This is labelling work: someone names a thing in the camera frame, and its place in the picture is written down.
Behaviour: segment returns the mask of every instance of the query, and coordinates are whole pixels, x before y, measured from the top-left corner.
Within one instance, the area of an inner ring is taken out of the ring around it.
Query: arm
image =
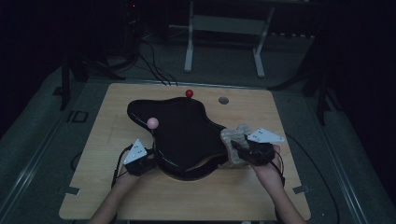
[[[274,145],[274,150],[279,152],[280,147]],[[273,163],[279,167],[280,161],[276,154],[273,159]],[[267,190],[270,195],[276,211],[279,213],[281,219],[286,223],[305,223],[303,217],[295,208],[294,204],[290,200],[288,194],[283,188],[282,180],[280,179],[279,173],[275,167],[271,164],[264,166],[251,165],[253,170],[256,172],[262,186]]]
[[[120,174],[126,171],[125,167],[122,166]],[[111,191],[107,194],[99,208],[93,214],[90,224],[108,224],[117,214],[120,203],[125,198],[128,191],[137,183],[140,179],[139,176],[130,175],[126,173],[117,179],[116,184],[113,186]]]

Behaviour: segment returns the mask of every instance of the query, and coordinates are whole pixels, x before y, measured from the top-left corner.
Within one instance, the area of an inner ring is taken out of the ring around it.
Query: wooden board
[[[160,85],[112,84],[100,108],[91,134],[81,155],[70,187],[78,195],[66,194],[60,210],[64,219],[89,219],[110,191],[117,160],[122,150],[135,139],[151,148],[149,132],[127,116],[127,105],[133,100],[166,100],[184,96],[193,90],[207,116],[227,128],[246,123],[253,131],[263,127],[285,136],[269,91],[165,87]],[[227,97],[229,103],[219,103]],[[305,219],[310,218],[287,141],[280,143],[285,162],[285,190]],[[119,219],[130,220],[275,220],[274,206],[249,166],[240,169],[218,169],[204,179],[186,182],[175,180],[154,169],[128,194],[119,210]]]

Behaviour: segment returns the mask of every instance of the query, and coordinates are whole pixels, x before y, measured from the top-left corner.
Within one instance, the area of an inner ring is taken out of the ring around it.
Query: metal stand leg
[[[257,48],[253,49],[253,57],[254,57],[254,62],[256,64],[256,70],[257,70],[257,76],[258,77],[264,77],[264,69],[262,67],[262,56],[261,56],[261,52],[262,52],[262,45],[264,44],[264,40],[265,37],[267,37],[267,32],[268,32],[268,28],[271,22],[271,19],[274,15],[274,11],[275,8],[271,7],[270,12],[268,13],[268,17],[267,20],[264,24],[264,26],[262,27],[262,34],[260,36],[260,42],[259,45],[257,46]]]
[[[184,71],[189,73],[192,68],[192,54],[193,54],[193,44],[192,44],[192,22],[193,22],[193,6],[194,2],[190,1],[190,20],[189,20],[189,45],[187,46],[186,62],[184,63]]]

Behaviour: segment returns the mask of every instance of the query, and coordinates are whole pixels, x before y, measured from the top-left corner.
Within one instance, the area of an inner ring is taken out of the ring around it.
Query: wire
[[[158,70],[158,67],[157,67],[157,65],[155,64],[154,48],[153,48],[153,47],[150,45],[150,43],[148,43],[147,41],[142,40],[142,43],[148,45],[148,46],[150,47],[150,49],[151,49],[152,64],[153,64],[153,66],[154,66],[154,68],[155,68],[155,71],[157,71],[157,74],[158,74],[160,77],[162,77],[163,79],[165,79],[165,80],[168,82],[169,86],[171,86],[171,82],[170,82],[166,77],[163,76],[163,74]]]
[[[142,119],[140,119],[138,116],[136,116],[134,113],[131,113],[133,116],[134,116],[134,118],[137,120],[137,121],[139,121],[139,122],[141,122],[142,124],[144,124],[144,125],[146,125],[147,126],[147,123],[145,122],[145,121],[143,121]]]
[[[117,178],[119,178],[120,176],[122,176],[122,175],[125,174],[125,173],[123,173],[122,175],[119,175],[119,169],[120,169],[121,159],[122,159],[123,154],[124,154],[126,151],[129,151],[133,145],[134,145],[134,144],[131,144],[130,146],[126,147],[126,148],[121,152],[121,154],[120,154],[120,156],[119,156],[119,160],[118,160],[118,162],[117,162],[116,170],[114,170],[113,181],[111,182],[111,188],[113,188],[113,186],[116,184]]]
[[[172,34],[169,34],[169,36],[166,36],[165,38],[170,39],[175,36],[182,35],[183,33],[187,33],[188,31],[189,31],[189,29],[188,29],[188,27],[186,27],[185,29],[183,29],[181,31],[172,32]],[[157,34],[157,33],[149,33],[149,34],[146,34],[145,36],[143,36],[142,39],[145,41],[151,42],[151,43],[162,43],[164,41],[163,37],[160,37],[158,35],[159,34]]]
[[[277,169],[277,171],[279,172],[280,176],[282,177],[283,176],[283,171],[285,170],[285,166],[283,164],[283,159],[282,159],[282,157],[280,156],[280,154],[277,151],[274,150],[274,152],[277,154],[277,156],[280,159],[280,169],[272,161],[270,161],[270,163],[271,163],[271,165],[273,165]]]
[[[117,176],[117,179],[120,178],[122,175],[125,175],[126,173],[128,173],[128,171],[125,171],[124,173],[118,175],[118,176]]]
[[[149,72],[150,72],[150,70],[148,70],[147,68],[141,67],[141,66],[139,66],[139,65],[135,65],[134,67],[140,68],[140,69],[143,69],[143,70],[145,70],[145,71],[149,71]],[[171,74],[169,74],[169,73],[167,73],[167,72],[165,72],[165,71],[163,71],[163,73],[165,73],[167,76],[169,76],[169,77],[176,83],[176,85],[178,86],[177,79],[176,79],[174,76],[172,76]]]
[[[166,83],[164,83],[164,82],[157,76],[157,74],[155,74],[155,72],[152,71],[151,66],[149,65],[149,62],[146,61],[146,59],[143,57],[143,55],[142,55],[140,52],[139,52],[139,56],[140,56],[140,58],[146,63],[146,65],[148,66],[148,68],[149,68],[151,74],[154,75],[155,78],[157,78],[157,80],[161,81],[161,83],[162,83],[163,85],[166,86]]]
[[[320,178],[322,179],[322,181],[323,181],[323,183],[324,183],[324,185],[325,185],[327,191],[328,191],[329,194],[330,194],[330,197],[332,198],[332,203],[334,204],[335,213],[336,213],[336,218],[337,218],[337,222],[336,222],[336,223],[339,224],[339,223],[340,223],[340,210],[339,210],[339,208],[338,208],[338,204],[337,204],[337,202],[336,202],[336,200],[335,200],[335,197],[334,197],[334,195],[332,194],[332,191],[330,190],[329,184],[326,182],[326,180],[325,180],[325,178],[324,178],[324,175],[323,175],[322,172],[319,170],[319,168],[318,168],[317,164],[314,162],[314,160],[309,156],[309,154],[308,154],[308,152],[305,150],[305,148],[304,148],[294,137],[292,137],[290,134],[288,134],[288,133],[285,133],[285,134],[286,134],[286,136],[287,136],[288,138],[290,138],[291,140],[293,140],[293,141],[297,144],[297,146],[301,149],[301,151],[305,154],[305,156],[306,156],[306,157],[312,162],[312,164],[315,166],[315,169],[317,170],[317,172],[318,172]]]
[[[112,64],[110,66],[108,66],[108,69],[111,69],[112,71],[124,68],[128,65],[134,65],[137,62],[137,55],[131,55],[129,57],[125,57],[125,61],[122,63],[117,63],[117,64]]]

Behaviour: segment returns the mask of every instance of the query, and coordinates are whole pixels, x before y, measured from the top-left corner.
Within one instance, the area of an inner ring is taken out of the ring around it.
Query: pink ball
[[[148,120],[148,127],[153,130],[156,129],[158,127],[160,123],[158,122],[158,120],[156,118],[151,118]]]

